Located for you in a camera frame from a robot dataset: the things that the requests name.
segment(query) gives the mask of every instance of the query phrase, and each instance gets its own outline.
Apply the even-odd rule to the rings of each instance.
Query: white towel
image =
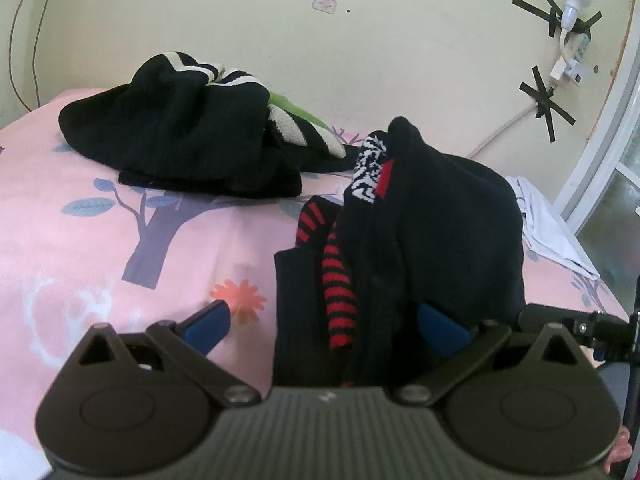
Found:
[[[580,242],[539,190],[522,176],[508,176],[522,211],[522,236],[533,252],[590,280],[600,275]]]

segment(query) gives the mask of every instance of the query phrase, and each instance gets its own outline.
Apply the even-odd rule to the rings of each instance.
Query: white power strip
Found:
[[[591,40],[586,34],[577,34],[572,38],[574,54],[572,55],[571,64],[567,65],[566,61],[560,56],[551,69],[551,81],[558,86],[568,81],[571,81],[576,86],[580,86],[586,77],[586,70],[582,65],[582,58],[590,43]]]

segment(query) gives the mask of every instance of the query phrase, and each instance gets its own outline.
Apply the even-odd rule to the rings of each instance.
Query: striped sock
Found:
[[[311,197],[302,206],[298,217],[296,247],[311,248],[321,253],[339,211],[340,205],[321,196]]]
[[[351,346],[356,327],[356,296],[349,265],[337,245],[335,222],[322,252],[322,287],[329,321],[329,348]]]

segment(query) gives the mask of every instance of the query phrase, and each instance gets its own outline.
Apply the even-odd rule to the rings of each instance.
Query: pink blanket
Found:
[[[231,331],[210,358],[266,393],[276,331],[273,254],[294,244],[309,196],[341,201],[350,182],[308,174],[302,196],[270,202],[121,186],[112,169],[73,152],[58,128],[60,109],[94,92],[63,94],[0,131],[2,480],[35,480],[48,470],[33,417],[94,322],[137,332],[226,300]],[[529,256],[529,301],[624,316],[601,282]]]

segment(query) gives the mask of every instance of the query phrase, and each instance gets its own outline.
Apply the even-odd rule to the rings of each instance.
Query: wall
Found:
[[[556,116],[550,145],[544,120],[530,115],[480,161],[556,196],[603,105],[631,1],[596,0],[589,9],[604,15],[586,55],[591,76],[556,94],[576,125]],[[531,68],[545,75],[558,56],[545,23],[511,0],[337,2],[328,15],[311,9],[312,0],[52,0],[42,87],[52,97],[114,86],[152,55],[183,50],[248,70],[329,123],[368,132],[402,114],[427,142],[466,155],[530,104],[521,81],[534,86]]]
[[[15,97],[9,81],[9,33],[14,12],[20,0],[0,0],[0,128],[27,113],[27,110]],[[35,107],[31,73],[31,53],[33,39],[44,0],[25,0],[14,33],[14,52],[12,66],[14,81],[22,98],[30,107]]]

